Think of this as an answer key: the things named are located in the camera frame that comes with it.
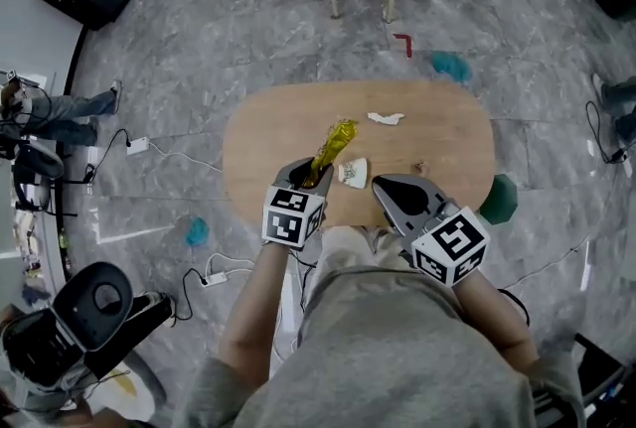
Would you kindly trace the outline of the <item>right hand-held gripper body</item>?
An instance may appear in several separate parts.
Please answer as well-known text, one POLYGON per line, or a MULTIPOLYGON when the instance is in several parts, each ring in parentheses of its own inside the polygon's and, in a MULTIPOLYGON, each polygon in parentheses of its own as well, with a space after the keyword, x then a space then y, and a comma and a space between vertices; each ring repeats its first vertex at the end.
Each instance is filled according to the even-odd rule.
POLYGON ((453 287, 483 262, 490 236, 469 208, 449 205, 454 213, 399 212, 400 254, 410 269, 453 287))

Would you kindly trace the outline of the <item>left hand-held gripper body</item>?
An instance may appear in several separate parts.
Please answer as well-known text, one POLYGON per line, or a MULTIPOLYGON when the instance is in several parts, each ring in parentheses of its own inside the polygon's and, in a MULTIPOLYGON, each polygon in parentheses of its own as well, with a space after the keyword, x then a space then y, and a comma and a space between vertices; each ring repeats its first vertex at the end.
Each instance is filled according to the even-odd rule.
POLYGON ((263 205, 261 238, 302 249, 321 225, 325 202, 319 195, 270 186, 263 205))

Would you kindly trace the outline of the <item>paper cup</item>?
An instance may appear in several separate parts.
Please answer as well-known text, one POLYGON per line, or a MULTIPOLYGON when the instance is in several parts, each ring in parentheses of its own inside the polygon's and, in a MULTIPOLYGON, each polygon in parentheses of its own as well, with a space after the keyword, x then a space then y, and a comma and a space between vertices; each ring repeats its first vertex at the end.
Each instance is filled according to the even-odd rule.
POLYGON ((338 181, 353 189, 363 190, 368 179, 368 160, 358 158, 338 166, 338 181))

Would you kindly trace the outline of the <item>yellow snack wrapper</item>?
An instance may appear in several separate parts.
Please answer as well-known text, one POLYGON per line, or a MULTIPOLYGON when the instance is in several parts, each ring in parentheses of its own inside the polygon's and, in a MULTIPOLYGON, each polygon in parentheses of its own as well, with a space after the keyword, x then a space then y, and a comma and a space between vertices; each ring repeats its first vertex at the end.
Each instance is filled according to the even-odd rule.
POLYGON ((354 140, 357 136, 358 122, 352 119, 343 119, 334 124, 327 135, 317 155, 311 161, 309 173, 302 185, 303 188, 315 188, 323 172, 329 165, 332 165, 339 154, 354 140))

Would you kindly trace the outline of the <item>green waste bin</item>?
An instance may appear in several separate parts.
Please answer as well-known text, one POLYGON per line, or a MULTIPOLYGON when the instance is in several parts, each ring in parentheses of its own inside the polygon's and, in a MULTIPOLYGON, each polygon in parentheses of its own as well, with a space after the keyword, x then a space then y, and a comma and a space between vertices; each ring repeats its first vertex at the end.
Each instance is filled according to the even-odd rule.
POLYGON ((518 207, 516 184, 506 175, 497 174, 488 196, 478 212, 491 225, 508 222, 518 207))

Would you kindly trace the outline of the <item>person's left forearm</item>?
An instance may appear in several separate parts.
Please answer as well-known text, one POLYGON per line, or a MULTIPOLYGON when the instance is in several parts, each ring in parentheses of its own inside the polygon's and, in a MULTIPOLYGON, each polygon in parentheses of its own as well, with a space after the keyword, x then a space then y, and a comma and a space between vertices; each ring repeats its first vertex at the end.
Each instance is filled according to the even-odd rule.
POLYGON ((220 339, 218 358, 250 389, 268 381, 289 248, 265 244, 235 302, 220 339))

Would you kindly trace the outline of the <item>person's right forearm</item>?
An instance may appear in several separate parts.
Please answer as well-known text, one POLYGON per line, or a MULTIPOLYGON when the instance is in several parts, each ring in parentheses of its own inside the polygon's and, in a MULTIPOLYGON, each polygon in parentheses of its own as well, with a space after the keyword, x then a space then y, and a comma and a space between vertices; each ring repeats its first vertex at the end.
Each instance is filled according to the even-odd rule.
POLYGON ((480 332, 516 371, 539 359, 527 324, 510 301, 475 270, 452 287, 468 323, 480 332))

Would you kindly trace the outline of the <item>oval wooden table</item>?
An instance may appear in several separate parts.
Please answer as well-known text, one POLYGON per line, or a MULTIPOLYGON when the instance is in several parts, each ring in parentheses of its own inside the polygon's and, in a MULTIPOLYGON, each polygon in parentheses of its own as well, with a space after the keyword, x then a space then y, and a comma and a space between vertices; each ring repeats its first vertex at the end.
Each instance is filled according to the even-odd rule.
POLYGON ((223 145, 224 185, 235 212, 260 225, 267 188, 287 164, 314 156, 330 128, 358 122, 338 164, 368 160, 368 175, 425 177, 462 207, 488 196, 496 162, 492 127, 475 96, 447 81, 362 80, 274 86, 249 96, 229 120, 223 145), (367 114, 403 113, 397 126, 367 114))

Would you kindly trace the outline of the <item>person's beige trousers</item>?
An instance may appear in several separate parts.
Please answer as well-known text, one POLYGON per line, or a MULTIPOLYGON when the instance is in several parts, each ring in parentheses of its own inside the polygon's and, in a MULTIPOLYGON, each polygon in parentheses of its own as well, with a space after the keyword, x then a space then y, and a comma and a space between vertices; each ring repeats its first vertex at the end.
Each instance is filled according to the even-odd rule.
POLYGON ((400 239, 385 227, 333 226, 322 232, 321 244, 319 273, 356 266, 409 269, 400 239))

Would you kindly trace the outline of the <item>small teal cloth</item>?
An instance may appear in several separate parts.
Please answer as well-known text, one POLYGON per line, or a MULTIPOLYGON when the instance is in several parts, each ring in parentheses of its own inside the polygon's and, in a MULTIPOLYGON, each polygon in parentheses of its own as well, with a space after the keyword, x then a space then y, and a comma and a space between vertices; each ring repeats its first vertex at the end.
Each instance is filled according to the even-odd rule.
POLYGON ((185 234, 185 243, 189 247, 202 246, 207 243, 210 228, 206 221, 199 216, 194 217, 185 234))

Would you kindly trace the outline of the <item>large teal cloth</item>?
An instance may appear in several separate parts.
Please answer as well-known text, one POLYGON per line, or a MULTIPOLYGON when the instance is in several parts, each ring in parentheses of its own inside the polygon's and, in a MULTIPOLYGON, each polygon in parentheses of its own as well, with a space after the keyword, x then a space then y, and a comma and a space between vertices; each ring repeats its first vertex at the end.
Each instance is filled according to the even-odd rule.
POLYGON ((454 53, 432 52, 430 63, 437 73, 445 74, 457 83, 465 84, 471 80, 472 72, 469 64, 454 53))

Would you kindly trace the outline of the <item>person's grey shirt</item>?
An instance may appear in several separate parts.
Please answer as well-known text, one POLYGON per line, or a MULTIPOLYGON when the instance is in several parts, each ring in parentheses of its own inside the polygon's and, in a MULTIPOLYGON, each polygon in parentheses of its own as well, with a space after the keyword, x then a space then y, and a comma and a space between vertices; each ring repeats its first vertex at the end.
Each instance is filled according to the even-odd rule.
POLYGON ((308 305, 295 353, 250 389, 204 361, 174 428, 585 428, 572 359, 513 369, 442 289, 351 267, 308 305))

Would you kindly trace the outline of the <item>white tape corner mark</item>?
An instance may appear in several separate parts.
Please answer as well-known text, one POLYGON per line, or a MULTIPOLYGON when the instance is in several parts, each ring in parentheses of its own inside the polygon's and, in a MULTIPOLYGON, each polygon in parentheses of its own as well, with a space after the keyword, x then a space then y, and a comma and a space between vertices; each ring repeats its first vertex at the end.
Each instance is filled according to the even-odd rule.
POLYGON ((151 224, 133 215, 113 214, 99 209, 91 210, 89 214, 89 228, 97 245, 111 244, 175 227, 174 223, 151 224))

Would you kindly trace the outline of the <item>grey oval backpack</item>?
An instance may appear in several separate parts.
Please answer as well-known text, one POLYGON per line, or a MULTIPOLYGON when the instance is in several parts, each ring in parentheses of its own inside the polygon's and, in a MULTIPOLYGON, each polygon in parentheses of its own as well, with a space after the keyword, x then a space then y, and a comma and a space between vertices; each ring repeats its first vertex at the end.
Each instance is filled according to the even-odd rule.
POLYGON ((55 180, 65 173, 62 159, 38 141, 23 140, 15 148, 11 167, 17 211, 54 214, 50 211, 55 180))
POLYGON ((108 262, 95 262, 67 282, 52 311, 83 352, 95 352, 120 329, 132 304, 132 286, 123 271, 108 262))

